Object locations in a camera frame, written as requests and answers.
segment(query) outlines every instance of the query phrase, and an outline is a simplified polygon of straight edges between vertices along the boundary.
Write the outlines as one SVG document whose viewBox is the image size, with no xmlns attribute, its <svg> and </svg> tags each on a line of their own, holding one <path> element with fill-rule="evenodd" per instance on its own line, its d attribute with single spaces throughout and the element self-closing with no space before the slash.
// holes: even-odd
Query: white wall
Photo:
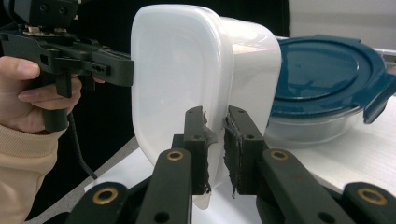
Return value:
<svg viewBox="0 0 396 224">
<path fill-rule="evenodd" d="M 290 0 L 290 36 L 315 34 L 396 49 L 396 0 Z"/>
</svg>

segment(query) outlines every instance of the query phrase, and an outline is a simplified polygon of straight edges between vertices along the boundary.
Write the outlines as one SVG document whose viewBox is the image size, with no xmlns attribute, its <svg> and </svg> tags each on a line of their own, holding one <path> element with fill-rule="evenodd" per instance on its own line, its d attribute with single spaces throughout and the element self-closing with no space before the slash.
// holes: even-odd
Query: person's hand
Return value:
<svg viewBox="0 0 396 224">
<path fill-rule="evenodd" d="M 25 133 L 45 130 L 42 109 L 67 108 L 70 113 L 81 93 L 81 82 L 72 78 L 72 97 L 56 93 L 55 84 L 31 89 L 32 81 L 40 75 L 36 63 L 4 56 L 0 58 L 0 124 Z"/>
</svg>

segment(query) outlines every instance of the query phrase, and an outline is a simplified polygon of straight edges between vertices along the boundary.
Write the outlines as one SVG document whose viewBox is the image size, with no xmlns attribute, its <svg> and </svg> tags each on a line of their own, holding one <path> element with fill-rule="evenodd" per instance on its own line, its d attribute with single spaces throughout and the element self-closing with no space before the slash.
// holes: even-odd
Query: white plastic container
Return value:
<svg viewBox="0 0 396 224">
<path fill-rule="evenodd" d="M 209 183 L 221 183 L 228 177 L 222 157 L 228 105 L 245 109 L 264 133 L 281 63 L 274 35 L 208 8 L 157 5 L 137 12 L 131 55 L 134 132 L 148 159 L 155 164 L 174 134 L 184 132 L 186 111 L 201 105 L 219 140 L 209 148 Z M 194 202 L 205 209 L 209 195 Z"/>
</svg>

